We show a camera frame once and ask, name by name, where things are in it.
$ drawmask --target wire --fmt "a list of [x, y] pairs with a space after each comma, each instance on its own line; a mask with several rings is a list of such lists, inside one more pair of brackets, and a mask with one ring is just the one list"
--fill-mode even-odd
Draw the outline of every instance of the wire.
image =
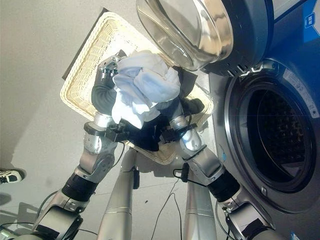
[[7, 223], [1, 224], [0, 228], [3, 227], [4, 225], [11, 225], [11, 224], [33, 224], [33, 223], [32, 222], [27, 222], [27, 221], [7, 222]]
[[[228, 234], [230, 234], [230, 228], [228, 228]], [[225, 240], [228, 240], [228, 239], [229, 239], [229, 236], [226, 236]]]
[[175, 181], [175, 183], [173, 184], [173, 187], [171, 188], [171, 191], [169, 192], [169, 195], [168, 197], [166, 198], [166, 201], [164, 203], [164, 205], [162, 206], [158, 216], [156, 217], [156, 221], [155, 221], [155, 225], [154, 225], [154, 229], [153, 229], [153, 233], [152, 233], [152, 237], [151, 237], [151, 240], [154, 238], [154, 235], [155, 235], [155, 231], [156, 231], [156, 227], [157, 227], [157, 224], [158, 224], [158, 220], [159, 220], [159, 217], [160, 217], [160, 214], [162, 212], [162, 210], [165, 208], [169, 198], [173, 195], [173, 198], [174, 198], [174, 201], [175, 201], [175, 205], [178, 209], [178, 212], [179, 212], [179, 217], [180, 217], [180, 240], [182, 240], [182, 220], [181, 220], [181, 213], [180, 213], [180, 209], [179, 209], [179, 206], [178, 206], [178, 203], [177, 203], [177, 200], [176, 200], [176, 194], [173, 193], [172, 191], [174, 190], [175, 186], [176, 186], [176, 183], [179, 181], [179, 179], [177, 179]]
[[[19, 222], [7, 222], [7, 223], [3, 223], [3, 224], [1, 224], [0, 225], [0, 228], [2, 227], [2, 226], [4, 226], [4, 225], [10, 225], [10, 224], [34, 224], [34, 223], [32, 223], [32, 222], [22, 222], [22, 221], [19, 221]], [[95, 232], [93, 232], [93, 231], [89, 231], [89, 230], [85, 230], [85, 229], [80, 229], [79, 228], [79, 230], [80, 231], [84, 231], [84, 232], [88, 232], [88, 233], [91, 233], [91, 234], [94, 234], [94, 235], [97, 235], [98, 236], [98, 234], [97, 233], [95, 233]]]
[[91, 234], [94, 234], [94, 235], [98, 236], [98, 234], [93, 232], [93, 231], [89, 231], [89, 230], [85, 230], [85, 229], [81, 229], [81, 228], [79, 228], [79, 230], [80, 231], [84, 231], [84, 232], [88, 232], [88, 233], [91, 233]]
[[119, 163], [122, 155], [124, 154], [125, 146], [126, 146], [126, 145], [125, 145], [122, 141], [119, 141], [119, 143], [120, 143], [120, 144], [123, 144], [122, 152], [121, 152], [121, 154], [120, 154], [119, 159], [118, 159], [118, 160], [116, 161], [116, 163], [110, 168], [110, 170], [113, 169], [113, 168]]
[[[173, 169], [172, 174], [173, 174], [173, 176], [174, 176], [175, 178], [182, 180], [182, 178], [181, 178], [180, 176], [177, 176], [177, 175], [175, 174], [176, 171], [181, 171], [181, 170], [182, 170], [182, 168], [175, 168], [175, 169]], [[202, 187], [206, 187], [206, 185], [203, 185], [203, 184], [201, 184], [200, 182], [192, 181], [192, 180], [190, 180], [190, 179], [187, 179], [187, 181], [188, 181], [188, 182], [191, 182], [191, 183], [193, 183], [193, 184], [200, 185], [200, 186], [202, 186]]]
[[37, 218], [39, 217], [40, 212], [41, 212], [41, 209], [44, 207], [44, 205], [45, 205], [45, 203], [48, 201], [48, 199], [49, 199], [51, 196], [55, 195], [57, 192], [58, 192], [58, 191], [54, 191], [54, 192], [50, 193], [50, 194], [43, 200], [43, 202], [41, 203], [38, 211], [36, 212], [36, 217], [35, 217], [35, 219], [37, 219]]
[[232, 240], [235, 240], [232, 236], [230, 236], [230, 232], [227, 233], [227, 231], [224, 229], [224, 227], [222, 226], [222, 224], [220, 222], [220, 219], [219, 219], [219, 216], [218, 216], [218, 201], [215, 202], [215, 216], [216, 216], [216, 219], [218, 221], [218, 224], [219, 224], [221, 230], [225, 233], [225, 235], [227, 235], [228, 238], [230, 238]]
[[192, 119], [192, 114], [191, 114], [191, 112], [188, 112], [187, 116], [189, 116], [188, 125], [186, 126], [185, 130], [184, 130], [183, 133], [181, 134], [181, 138], [187, 133], [187, 131], [189, 130], [189, 126], [190, 126], [190, 124], [191, 124], [191, 119]]

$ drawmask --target shoe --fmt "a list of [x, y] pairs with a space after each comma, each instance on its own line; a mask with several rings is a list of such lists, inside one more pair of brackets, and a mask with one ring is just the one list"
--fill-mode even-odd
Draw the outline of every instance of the shoe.
[[0, 170], [0, 184], [13, 184], [21, 180], [22, 176], [16, 170]]

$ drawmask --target floor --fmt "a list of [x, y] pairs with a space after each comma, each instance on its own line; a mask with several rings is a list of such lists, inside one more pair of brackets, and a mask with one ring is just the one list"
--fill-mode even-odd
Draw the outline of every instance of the floor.
[[[103, 7], [119, 14], [146, 35], [134, 0], [0, 2], [0, 167], [18, 168], [26, 173], [20, 183], [0, 185], [0, 224], [33, 222], [43, 199], [64, 185], [79, 162], [83, 125], [87, 120], [62, 103], [62, 75]], [[208, 88], [206, 76], [202, 75], [201, 79], [198, 82]], [[212, 150], [215, 149], [213, 135], [209, 120], [203, 137]], [[121, 148], [121, 145], [117, 147], [116, 158]], [[112, 169], [98, 186], [82, 214], [81, 228], [98, 231], [119, 167]], [[151, 238], [157, 215], [176, 181], [168, 174], [170, 168], [172, 166], [164, 168], [150, 159], [145, 160], [140, 188], [133, 192], [133, 240]], [[183, 227], [187, 185], [179, 181], [173, 192], [182, 213]], [[14, 224], [10, 229], [23, 234], [30, 227]], [[218, 239], [225, 239], [219, 226], [216, 229]], [[83, 239], [91, 240], [95, 236], [80, 232], [76, 240]], [[173, 200], [163, 210], [153, 239], [180, 239], [179, 215]]]

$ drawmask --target white cloth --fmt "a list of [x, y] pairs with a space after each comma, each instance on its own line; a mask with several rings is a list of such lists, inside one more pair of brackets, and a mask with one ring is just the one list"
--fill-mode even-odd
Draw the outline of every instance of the white cloth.
[[134, 52], [118, 63], [114, 76], [117, 92], [112, 108], [115, 123], [121, 119], [141, 129], [160, 113], [155, 106], [176, 98], [180, 92], [178, 72], [150, 51]]

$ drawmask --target front-loading washing machine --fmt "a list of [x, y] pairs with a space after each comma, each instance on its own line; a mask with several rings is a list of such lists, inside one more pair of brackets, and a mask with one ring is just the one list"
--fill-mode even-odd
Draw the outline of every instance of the front-loading washing machine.
[[177, 64], [209, 73], [217, 155], [287, 239], [320, 239], [320, 0], [138, 0]]

